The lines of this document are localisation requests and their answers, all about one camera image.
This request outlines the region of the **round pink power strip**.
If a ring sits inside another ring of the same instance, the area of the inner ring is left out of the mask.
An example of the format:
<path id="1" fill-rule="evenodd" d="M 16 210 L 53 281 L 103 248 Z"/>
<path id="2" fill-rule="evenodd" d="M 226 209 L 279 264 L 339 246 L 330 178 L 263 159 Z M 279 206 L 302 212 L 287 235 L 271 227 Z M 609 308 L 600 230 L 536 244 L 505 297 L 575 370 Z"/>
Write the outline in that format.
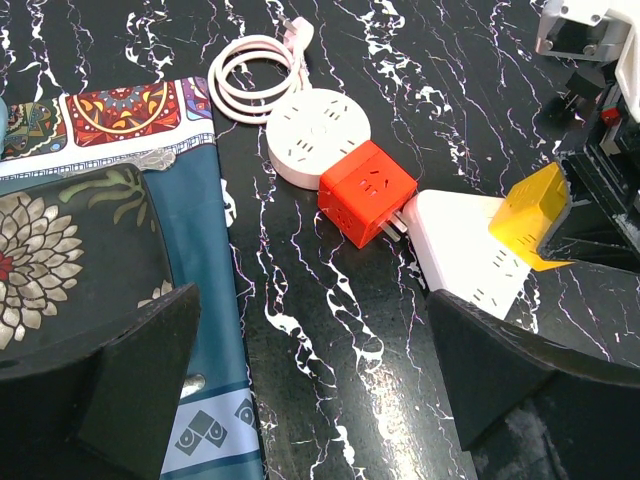
<path id="1" fill-rule="evenodd" d="M 316 191 L 326 170 L 371 138 L 371 125 L 347 95 L 312 88 L 274 107 L 265 133 L 276 173 L 296 187 Z"/>

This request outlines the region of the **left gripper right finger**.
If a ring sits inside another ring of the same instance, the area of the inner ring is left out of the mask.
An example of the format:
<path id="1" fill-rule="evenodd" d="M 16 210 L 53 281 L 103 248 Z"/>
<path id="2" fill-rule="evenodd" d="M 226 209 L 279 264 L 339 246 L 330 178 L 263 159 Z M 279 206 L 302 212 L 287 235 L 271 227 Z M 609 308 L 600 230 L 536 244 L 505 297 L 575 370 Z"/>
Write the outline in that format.
<path id="1" fill-rule="evenodd" d="M 639 371 L 446 290 L 427 313 L 462 450 L 480 479 L 636 479 Z"/>

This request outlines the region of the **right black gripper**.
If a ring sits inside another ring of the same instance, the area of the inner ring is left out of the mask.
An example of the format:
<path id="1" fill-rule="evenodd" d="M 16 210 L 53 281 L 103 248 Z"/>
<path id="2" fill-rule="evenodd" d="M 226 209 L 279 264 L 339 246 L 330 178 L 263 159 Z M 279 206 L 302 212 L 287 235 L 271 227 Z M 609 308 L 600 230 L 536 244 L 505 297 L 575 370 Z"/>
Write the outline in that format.
<path id="1" fill-rule="evenodd" d="M 567 200 L 542 236 L 544 260 L 583 262 L 627 273 L 639 271 L 639 121 L 621 88 L 608 83 L 597 97 L 573 153 L 555 164 Z"/>

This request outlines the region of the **white triangular power strip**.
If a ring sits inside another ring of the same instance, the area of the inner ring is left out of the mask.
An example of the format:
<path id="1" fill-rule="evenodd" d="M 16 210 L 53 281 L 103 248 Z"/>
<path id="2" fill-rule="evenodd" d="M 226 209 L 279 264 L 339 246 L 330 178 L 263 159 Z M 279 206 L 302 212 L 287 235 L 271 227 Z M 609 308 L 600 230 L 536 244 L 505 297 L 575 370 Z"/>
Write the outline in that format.
<path id="1" fill-rule="evenodd" d="M 489 231 L 502 203 L 500 197 L 428 189 L 402 211 L 429 290 L 449 291 L 501 320 L 531 270 Z"/>

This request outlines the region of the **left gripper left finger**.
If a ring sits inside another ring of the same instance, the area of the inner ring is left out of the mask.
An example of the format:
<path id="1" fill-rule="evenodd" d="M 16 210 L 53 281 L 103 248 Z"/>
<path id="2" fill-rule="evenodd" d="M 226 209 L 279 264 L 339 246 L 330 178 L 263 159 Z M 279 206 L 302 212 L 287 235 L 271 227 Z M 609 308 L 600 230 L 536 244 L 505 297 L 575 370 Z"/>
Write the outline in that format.
<path id="1" fill-rule="evenodd" d="M 2 478 L 159 478 L 200 312 L 190 283 L 2 360 Z"/>

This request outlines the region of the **red cube socket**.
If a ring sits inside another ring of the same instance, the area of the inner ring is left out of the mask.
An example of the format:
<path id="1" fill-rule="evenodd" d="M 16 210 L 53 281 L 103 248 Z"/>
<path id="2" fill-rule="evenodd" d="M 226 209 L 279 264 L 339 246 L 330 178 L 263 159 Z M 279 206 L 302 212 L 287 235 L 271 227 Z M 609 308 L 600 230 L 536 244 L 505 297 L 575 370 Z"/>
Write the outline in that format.
<path id="1" fill-rule="evenodd" d="M 414 195 L 416 180 L 371 140 L 325 171 L 318 208 L 359 249 Z"/>

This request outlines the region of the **yellow cube socket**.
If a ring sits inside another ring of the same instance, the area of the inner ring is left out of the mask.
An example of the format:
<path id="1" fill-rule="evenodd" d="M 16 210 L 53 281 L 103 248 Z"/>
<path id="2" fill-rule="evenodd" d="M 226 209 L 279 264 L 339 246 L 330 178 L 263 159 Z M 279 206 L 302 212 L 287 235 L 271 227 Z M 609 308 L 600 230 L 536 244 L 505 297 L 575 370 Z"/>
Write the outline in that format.
<path id="1" fill-rule="evenodd" d="M 515 184 L 489 224 L 489 232 L 537 272 L 571 265 L 544 260 L 537 249 L 567 205 L 568 190 L 556 163 Z"/>

